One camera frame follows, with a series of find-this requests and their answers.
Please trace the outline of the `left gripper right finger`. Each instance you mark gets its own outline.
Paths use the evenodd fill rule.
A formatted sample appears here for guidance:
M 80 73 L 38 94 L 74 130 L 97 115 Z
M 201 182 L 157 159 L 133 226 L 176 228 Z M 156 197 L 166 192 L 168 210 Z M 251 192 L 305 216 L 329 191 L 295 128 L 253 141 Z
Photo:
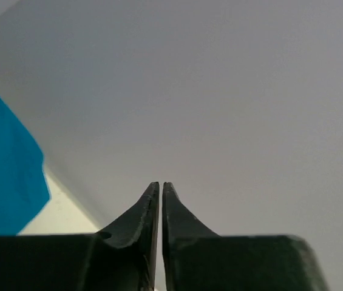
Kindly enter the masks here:
M 313 249 L 294 235 L 220 236 L 163 185 L 168 290 L 328 290 Z

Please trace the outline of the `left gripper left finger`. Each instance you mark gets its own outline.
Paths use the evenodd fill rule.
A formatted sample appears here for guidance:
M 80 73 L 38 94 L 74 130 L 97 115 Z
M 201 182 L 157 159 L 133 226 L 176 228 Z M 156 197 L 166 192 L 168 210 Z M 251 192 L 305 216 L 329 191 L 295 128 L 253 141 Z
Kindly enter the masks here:
M 0 236 L 0 290 L 153 290 L 159 194 L 95 233 Z

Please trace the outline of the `blue t shirt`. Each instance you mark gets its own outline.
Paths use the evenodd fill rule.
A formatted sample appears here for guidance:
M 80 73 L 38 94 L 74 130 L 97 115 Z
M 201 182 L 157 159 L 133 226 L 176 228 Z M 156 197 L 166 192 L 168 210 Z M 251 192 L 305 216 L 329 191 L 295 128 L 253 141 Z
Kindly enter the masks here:
M 0 235 L 18 234 L 50 199 L 43 153 L 0 98 Z

